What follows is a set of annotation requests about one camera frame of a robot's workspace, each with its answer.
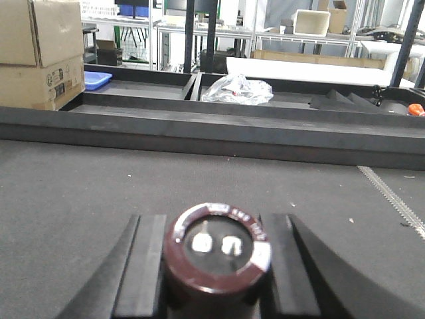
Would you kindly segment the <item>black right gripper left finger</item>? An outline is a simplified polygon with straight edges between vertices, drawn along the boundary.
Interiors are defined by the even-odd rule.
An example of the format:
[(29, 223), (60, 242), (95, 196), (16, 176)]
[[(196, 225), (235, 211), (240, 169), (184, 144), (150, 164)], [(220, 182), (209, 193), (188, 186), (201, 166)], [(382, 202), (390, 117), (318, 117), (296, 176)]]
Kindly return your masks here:
[(133, 215), (59, 318), (165, 318), (165, 215)]

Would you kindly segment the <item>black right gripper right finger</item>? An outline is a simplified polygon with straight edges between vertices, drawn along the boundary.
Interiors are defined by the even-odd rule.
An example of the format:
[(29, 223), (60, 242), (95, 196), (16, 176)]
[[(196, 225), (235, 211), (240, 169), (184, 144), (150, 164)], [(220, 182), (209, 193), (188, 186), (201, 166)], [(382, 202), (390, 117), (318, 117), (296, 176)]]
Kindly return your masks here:
[(272, 248), (261, 318), (423, 318), (342, 259), (295, 215), (260, 216)]

